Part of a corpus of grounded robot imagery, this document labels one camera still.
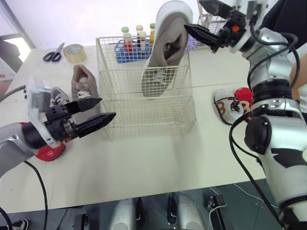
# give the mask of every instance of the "shoe insole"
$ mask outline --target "shoe insole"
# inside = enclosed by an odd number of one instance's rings
[[[169,59],[174,53],[180,50],[180,38],[181,35],[173,43],[167,43],[164,48],[164,58]]]

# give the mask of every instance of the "yellow cap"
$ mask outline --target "yellow cap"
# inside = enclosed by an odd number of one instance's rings
[[[140,38],[146,38],[146,32],[145,31],[141,31],[139,33]]]
[[[142,31],[143,30],[143,26],[142,25],[137,25],[136,26],[136,30],[137,31]]]

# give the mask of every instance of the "orange light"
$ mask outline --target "orange light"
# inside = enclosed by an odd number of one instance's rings
[[[233,25],[231,29],[233,32],[238,32],[240,30],[240,27],[237,25]]]

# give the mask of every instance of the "red object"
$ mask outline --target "red object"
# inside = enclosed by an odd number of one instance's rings
[[[126,40],[124,40],[124,43],[125,43],[125,49],[127,52],[132,52],[132,42],[127,42]]]
[[[244,108],[244,113],[250,112],[252,102],[253,102],[253,93],[249,88],[243,87],[235,91],[235,97],[239,99],[241,105]]]
[[[49,145],[42,147],[38,154],[36,155],[42,161],[53,161],[59,157],[65,150],[66,146],[61,142],[61,145],[55,149],[51,148]]]

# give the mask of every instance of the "gray shoe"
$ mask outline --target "gray shoe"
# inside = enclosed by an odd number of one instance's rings
[[[95,78],[84,65],[73,67],[71,93],[73,101],[88,97],[99,97]],[[76,124],[80,124],[97,114],[100,114],[100,104],[85,112],[77,113],[74,115],[74,120]]]
[[[51,91],[50,107],[66,103],[69,103],[69,97],[67,94],[61,90],[60,87],[53,87]]]
[[[177,73],[188,42],[185,24],[191,23],[191,8],[182,1],[169,1],[159,10],[156,18],[156,32],[152,53],[145,67],[166,67],[165,69],[146,69],[142,74],[142,93],[144,97],[158,97],[167,89]]]

